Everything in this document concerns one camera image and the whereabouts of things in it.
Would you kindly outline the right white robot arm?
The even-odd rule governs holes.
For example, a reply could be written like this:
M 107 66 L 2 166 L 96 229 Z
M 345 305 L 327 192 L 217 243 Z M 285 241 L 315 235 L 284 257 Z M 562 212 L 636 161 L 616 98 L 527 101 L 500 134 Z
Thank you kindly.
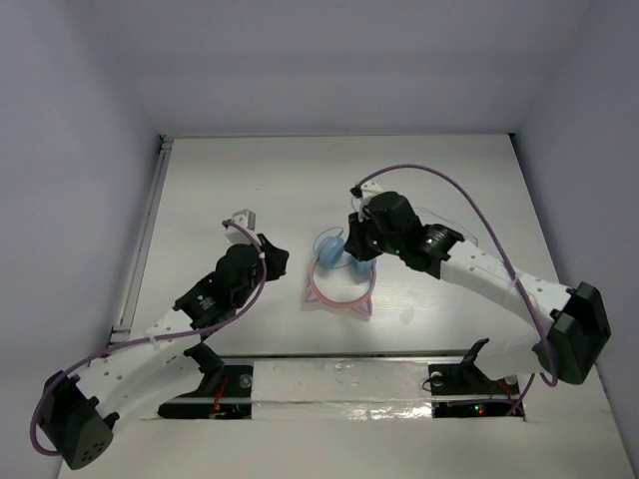
M 345 249 L 359 261 L 386 253 L 407 267 L 461 286 L 526 321 L 524 335 L 479 339 L 468 350 L 460 377 L 482 392 L 496 379 L 547 372 L 560 382 L 583 383 L 611 336 L 601 292 L 547 281 L 484 251 L 442 224 L 423 224 L 408 199 L 373 183 L 352 189 L 360 201 L 348 217 Z

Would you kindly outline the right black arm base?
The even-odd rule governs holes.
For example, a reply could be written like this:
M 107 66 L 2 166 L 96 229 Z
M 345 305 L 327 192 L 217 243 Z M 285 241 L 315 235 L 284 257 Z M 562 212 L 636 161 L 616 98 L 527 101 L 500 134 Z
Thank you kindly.
M 524 418 L 518 382 L 492 380 L 475 365 L 480 350 L 489 342 L 476 341 L 457 363 L 435 363 L 427 368 L 421 389 L 434 399 L 435 419 L 514 417 Z

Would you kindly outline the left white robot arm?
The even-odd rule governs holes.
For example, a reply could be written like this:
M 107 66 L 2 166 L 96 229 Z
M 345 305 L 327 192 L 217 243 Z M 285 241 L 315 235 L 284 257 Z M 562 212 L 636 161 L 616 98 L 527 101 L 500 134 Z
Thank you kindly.
M 208 338 L 246 314 L 265 284 L 285 274 L 289 257 L 264 235 L 233 244 L 141 336 L 54 373 L 31 417 L 33 448 L 78 470 L 129 422 L 183 393 L 215 391 L 225 364 Z

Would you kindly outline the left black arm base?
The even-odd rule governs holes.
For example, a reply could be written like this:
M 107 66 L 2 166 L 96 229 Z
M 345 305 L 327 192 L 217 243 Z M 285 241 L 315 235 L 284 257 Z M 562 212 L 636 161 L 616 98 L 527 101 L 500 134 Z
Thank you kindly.
M 163 419 L 241 420 L 252 418 L 254 365 L 240 360 L 225 363 L 201 343 L 183 355 L 198 364 L 199 384 L 158 408 Z

